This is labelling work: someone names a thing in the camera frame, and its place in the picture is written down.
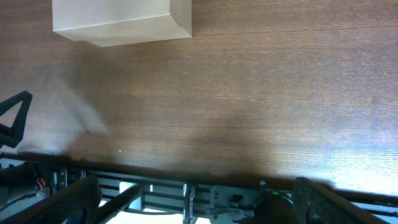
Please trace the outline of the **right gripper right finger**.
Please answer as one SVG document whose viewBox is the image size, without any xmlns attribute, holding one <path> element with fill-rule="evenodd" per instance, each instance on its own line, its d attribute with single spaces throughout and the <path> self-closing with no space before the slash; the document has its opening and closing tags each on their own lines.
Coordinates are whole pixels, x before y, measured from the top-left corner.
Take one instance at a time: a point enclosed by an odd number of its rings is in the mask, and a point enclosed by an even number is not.
<svg viewBox="0 0 398 224">
<path fill-rule="evenodd" d="M 306 224 L 377 224 L 392 222 L 389 196 L 332 190 L 304 177 L 292 191 L 297 221 Z"/>
</svg>

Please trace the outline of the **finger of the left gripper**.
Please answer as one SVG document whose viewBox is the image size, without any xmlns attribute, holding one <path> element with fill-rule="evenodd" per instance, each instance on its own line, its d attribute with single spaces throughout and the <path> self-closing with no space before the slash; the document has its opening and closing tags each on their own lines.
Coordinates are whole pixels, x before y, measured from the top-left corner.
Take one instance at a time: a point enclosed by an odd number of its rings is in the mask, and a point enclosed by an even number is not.
<svg viewBox="0 0 398 224">
<path fill-rule="evenodd" d="M 13 106 L 21 102 L 11 127 L 1 124 L 1 147 L 15 148 L 24 137 L 27 114 L 32 102 L 33 95 L 28 91 L 22 91 L 9 99 L 1 102 L 1 116 Z"/>
</svg>

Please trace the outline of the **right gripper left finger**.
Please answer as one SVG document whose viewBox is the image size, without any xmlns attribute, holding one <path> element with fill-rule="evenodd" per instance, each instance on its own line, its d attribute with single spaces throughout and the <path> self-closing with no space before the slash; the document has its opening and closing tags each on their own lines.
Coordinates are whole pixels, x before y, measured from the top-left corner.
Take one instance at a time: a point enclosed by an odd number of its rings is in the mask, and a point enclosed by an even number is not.
<svg viewBox="0 0 398 224">
<path fill-rule="evenodd" d="M 1 221 L 1 224 L 52 224 L 75 219 L 78 223 L 94 223 L 102 193 L 98 178 L 88 175 L 49 198 Z"/>
</svg>

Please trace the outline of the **brown cardboard box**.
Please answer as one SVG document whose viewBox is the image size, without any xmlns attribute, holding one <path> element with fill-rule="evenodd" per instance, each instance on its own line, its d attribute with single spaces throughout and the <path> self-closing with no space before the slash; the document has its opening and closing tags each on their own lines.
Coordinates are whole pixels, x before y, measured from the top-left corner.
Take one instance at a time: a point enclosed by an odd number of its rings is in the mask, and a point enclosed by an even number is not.
<svg viewBox="0 0 398 224">
<path fill-rule="evenodd" d="M 192 0 L 53 0 L 53 31 L 98 47 L 190 38 Z"/>
</svg>

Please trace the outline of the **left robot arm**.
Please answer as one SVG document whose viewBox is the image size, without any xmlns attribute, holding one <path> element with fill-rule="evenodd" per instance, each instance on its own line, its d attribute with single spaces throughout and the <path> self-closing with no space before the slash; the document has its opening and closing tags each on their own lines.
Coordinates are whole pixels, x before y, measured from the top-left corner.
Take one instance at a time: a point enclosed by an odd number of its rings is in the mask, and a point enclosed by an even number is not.
<svg viewBox="0 0 398 224">
<path fill-rule="evenodd" d="M 15 148 L 24 137 L 32 94 L 22 91 L 1 102 L 1 114 L 20 105 L 11 126 L 1 125 L 1 146 Z M 64 189 L 69 171 L 41 162 L 23 162 L 1 168 L 1 220 L 25 209 L 33 199 L 45 199 Z"/>
</svg>

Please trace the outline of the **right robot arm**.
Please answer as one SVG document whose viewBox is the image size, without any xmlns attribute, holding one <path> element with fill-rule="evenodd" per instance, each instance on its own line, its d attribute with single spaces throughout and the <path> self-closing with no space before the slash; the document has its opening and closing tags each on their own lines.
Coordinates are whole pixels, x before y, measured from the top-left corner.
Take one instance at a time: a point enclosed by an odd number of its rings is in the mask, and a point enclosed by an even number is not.
<svg viewBox="0 0 398 224">
<path fill-rule="evenodd" d="M 130 204 L 142 197 L 142 186 L 134 183 L 104 205 L 102 192 L 95 175 L 88 175 L 65 189 L 22 210 L 3 223 L 106 223 L 121 211 L 129 211 Z M 242 215 L 238 223 L 383 223 L 367 210 L 304 177 L 295 180 L 291 196 L 262 191 L 245 206 L 244 194 L 234 194 L 228 204 L 220 203 L 202 211 L 203 215 L 220 217 L 225 214 Z"/>
</svg>

